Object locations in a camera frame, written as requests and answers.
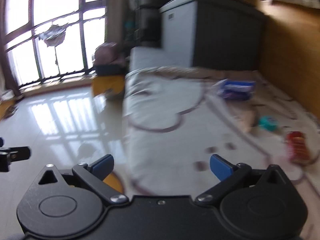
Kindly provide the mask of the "black balcony railing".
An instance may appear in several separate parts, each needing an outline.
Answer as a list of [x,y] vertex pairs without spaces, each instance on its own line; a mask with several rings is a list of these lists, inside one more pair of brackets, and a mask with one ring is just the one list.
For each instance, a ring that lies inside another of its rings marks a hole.
[[31,81],[31,82],[27,82],[27,83],[23,83],[21,85],[19,85],[19,89],[24,89],[33,85],[39,85],[39,84],[44,84],[47,81],[63,81],[63,80],[67,80],[67,79],[71,79],[73,77],[84,77],[84,76],[88,76],[88,75],[92,75],[95,72],[95,68],[89,68],[89,69],[82,69],[79,71],[73,71],[73,72],[67,72],[67,73],[63,73],[63,74],[58,74],[58,75],[54,75],[54,76],[50,76],[50,77],[43,77],[43,78],[39,78],[35,81]]

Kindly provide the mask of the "blue tissue pack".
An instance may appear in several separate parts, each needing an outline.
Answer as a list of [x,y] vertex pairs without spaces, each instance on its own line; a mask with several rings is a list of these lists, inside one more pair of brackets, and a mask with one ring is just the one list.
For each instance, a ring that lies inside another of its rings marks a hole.
[[231,79],[224,79],[213,85],[217,96],[224,100],[231,101],[251,100],[255,86],[255,81],[238,81]]

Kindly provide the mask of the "teal bottle cap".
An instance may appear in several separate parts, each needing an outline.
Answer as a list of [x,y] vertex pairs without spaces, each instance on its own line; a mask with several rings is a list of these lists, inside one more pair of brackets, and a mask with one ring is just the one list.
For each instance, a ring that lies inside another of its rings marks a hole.
[[259,127],[270,132],[274,132],[278,129],[277,120],[271,116],[261,116],[258,120],[258,125]]

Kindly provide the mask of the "torn brown cardboard piece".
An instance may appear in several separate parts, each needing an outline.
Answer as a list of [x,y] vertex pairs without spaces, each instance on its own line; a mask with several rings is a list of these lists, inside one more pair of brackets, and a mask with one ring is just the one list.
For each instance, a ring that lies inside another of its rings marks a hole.
[[251,133],[257,124],[257,111],[251,105],[235,109],[235,118],[242,132]]

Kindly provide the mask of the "grey curtain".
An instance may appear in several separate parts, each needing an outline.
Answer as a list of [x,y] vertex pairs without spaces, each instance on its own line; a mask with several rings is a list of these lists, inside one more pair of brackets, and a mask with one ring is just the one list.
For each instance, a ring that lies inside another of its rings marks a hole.
[[126,12],[127,0],[106,0],[105,41],[116,43],[119,49],[124,48]]

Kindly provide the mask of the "dark grey storage box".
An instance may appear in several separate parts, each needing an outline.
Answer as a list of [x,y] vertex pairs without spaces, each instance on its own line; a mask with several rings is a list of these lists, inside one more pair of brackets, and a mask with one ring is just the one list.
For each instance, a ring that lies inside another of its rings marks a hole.
[[257,70],[265,15],[240,0],[171,0],[162,49],[182,67]]

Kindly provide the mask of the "dark drawer shelf unit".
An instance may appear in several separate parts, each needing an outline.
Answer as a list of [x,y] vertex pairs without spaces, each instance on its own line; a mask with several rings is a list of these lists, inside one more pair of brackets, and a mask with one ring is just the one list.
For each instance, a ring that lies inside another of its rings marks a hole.
[[160,8],[170,0],[128,0],[133,16],[135,45],[159,47],[161,43]]

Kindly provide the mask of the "yellow cloth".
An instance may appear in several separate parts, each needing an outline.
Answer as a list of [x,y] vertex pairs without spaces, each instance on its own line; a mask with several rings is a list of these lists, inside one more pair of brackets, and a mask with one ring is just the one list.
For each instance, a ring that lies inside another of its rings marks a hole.
[[107,99],[122,98],[125,91],[125,76],[95,76],[91,79],[92,95],[104,95]]

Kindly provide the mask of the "cartoon bear bed sheet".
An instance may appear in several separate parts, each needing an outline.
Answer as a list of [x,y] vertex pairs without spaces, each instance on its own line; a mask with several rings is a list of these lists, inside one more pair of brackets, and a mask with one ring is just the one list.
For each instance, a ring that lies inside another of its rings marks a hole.
[[[255,81],[248,101],[224,100],[213,85],[224,80]],[[253,106],[257,124],[241,131],[235,109]],[[258,125],[271,116],[278,129]],[[196,196],[217,184],[209,159],[218,154],[231,163],[264,169],[279,165],[307,203],[319,203],[319,122],[298,102],[257,72],[158,67],[126,76],[124,99],[127,169],[144,194]],[[311,161],[289,161],[287,132],[304,133]]]

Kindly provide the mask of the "red snack wrapper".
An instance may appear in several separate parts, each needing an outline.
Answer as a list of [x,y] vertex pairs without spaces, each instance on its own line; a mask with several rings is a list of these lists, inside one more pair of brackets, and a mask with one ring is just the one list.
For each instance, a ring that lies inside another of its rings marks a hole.
[[285,143],[290,162],[299,165],[306,165],[311,161],[304,133],[300,131],[287,132]]

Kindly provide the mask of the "grey mattress pad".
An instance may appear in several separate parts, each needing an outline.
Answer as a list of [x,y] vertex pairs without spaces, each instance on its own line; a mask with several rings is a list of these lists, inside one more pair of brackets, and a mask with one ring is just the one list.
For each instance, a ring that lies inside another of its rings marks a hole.
[[173,66],[175,61],[160,48],[134,47],[130,51],[129,72],[153,67]]

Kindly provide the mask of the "hanging cloth on railing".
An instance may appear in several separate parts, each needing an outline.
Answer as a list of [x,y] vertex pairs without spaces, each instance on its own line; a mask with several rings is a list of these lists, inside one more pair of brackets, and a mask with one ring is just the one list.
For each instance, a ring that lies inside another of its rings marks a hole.
[[67,28],[68,24],[52,25],[47,31],[40,33],[38,37],[47,47],[55,48],[64,42]]

